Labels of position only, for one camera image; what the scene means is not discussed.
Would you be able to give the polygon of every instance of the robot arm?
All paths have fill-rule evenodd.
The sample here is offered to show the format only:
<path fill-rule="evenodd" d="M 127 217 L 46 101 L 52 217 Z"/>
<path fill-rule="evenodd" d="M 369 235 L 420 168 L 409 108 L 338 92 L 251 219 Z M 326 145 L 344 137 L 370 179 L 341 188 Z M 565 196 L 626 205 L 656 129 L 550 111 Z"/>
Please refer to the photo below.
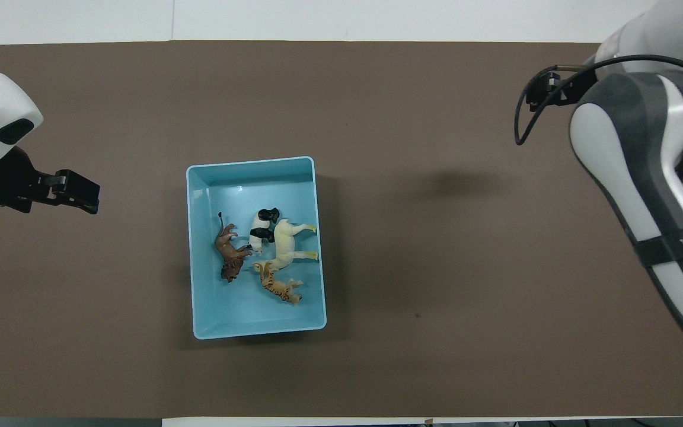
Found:
<path fill-rule="evenodd" d="M 25 92 L 0 74 L 0 206 L 28 213 L 33 202 L 98 211 L 100 187 L 71 170 L 41 173 L 17 143 L 43 122 Z"/>
<path fill-rule="evenodd" d="M 659 2 L 626 24 L 574 78 L 559 81 L 553 71 L 561 68 L 544 70 L 526 102 L 537 111 L 533 120 L 550 103 L 577 102 L 575 155 L 683 330 L 683 69 L 666 60 L 683 67 L 682 2 Z M 583 89 L 580 75 L 588 80 Z M 528 132 L 516 136 L 522 144 Z"/>

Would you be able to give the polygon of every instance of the light blue plastic bin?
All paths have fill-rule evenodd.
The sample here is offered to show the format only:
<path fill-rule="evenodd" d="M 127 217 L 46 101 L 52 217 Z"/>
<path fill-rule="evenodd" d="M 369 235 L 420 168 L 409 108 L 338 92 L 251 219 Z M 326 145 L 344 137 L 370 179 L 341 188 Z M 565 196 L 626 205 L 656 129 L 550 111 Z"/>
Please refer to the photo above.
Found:
<path fill-rule="evenodd" d="M 249 243 L 255 213 L 279 208 L 292 224 L 318 226 L 315 164 L 311 157 L 254 162 L 193 165 L 186 171 L 189 255 L 192 268 L 193 332 L 200 340 L 260 333 L 294 332 L 325 326 L 320 227 L 295 235 L 296 249 L 318 251 L 318 260 L 298 259 L 276 272 L 280 281 L 297 279 L 301 301 L 292 305 L 263 289 L 252 267 L 276 257 L 276 246 L 263 240 L 263 254 L 245 257 L 244 267 L 231 283 L 220 278 L 222 258 L 214 240 L 225 225 L 235 224 L 233 246 Z"/>

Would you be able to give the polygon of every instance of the velcro strap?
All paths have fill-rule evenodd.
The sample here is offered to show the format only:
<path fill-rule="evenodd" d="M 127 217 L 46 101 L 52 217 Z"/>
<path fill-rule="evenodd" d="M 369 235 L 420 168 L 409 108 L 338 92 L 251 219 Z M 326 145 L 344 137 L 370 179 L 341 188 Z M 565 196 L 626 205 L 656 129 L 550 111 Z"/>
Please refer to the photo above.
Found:
<path fill-rule="evenodd" d="M 648 238 L 648 240 L 638 241 L 634 245 L 643 267 L 672 262 L 673 260 L 683 259 L 683 229 L 671 234 L 659 235 L 658 237 Z"/>

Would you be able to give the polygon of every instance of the toy tiger cub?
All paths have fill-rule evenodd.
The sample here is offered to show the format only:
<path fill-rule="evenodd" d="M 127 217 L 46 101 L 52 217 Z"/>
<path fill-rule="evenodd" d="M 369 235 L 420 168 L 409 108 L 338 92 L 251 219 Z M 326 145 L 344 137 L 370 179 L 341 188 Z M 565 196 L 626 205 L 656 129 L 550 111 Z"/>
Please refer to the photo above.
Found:
<path fill-rule="evenodd" d="M 293 289 L 300 286 L 302 281 L 295 281 L 294 279 L 289 279 L 287 283 L 279 281 L 270 269 L 270 261 L 265 262 L 264 267 L 257 262 L 252 264 L 252 266 L 260 273 L 260 283 L 263 284 L 263 288 L 267 289 L 271 294 L 277 295 L 277 297 L 285 302 L 293 304 L 298 303 L 302 299 L 302 295 L 293 292 Z"/>

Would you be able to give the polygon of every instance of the brown mat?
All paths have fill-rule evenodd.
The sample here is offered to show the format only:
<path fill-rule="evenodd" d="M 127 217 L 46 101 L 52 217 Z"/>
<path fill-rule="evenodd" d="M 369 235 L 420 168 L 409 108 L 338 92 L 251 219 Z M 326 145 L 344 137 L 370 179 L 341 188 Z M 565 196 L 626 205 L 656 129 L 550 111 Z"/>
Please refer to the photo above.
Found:
<path fill-rule="evenodd" d="M 683 335 L 551 109 L 591 44 L 0 46 L 35 166 L 97 216 L 0 209 L 0 416 L 683 415 Z M 188 165 L 309 155 L 328 326 L 192 335 Z"/>

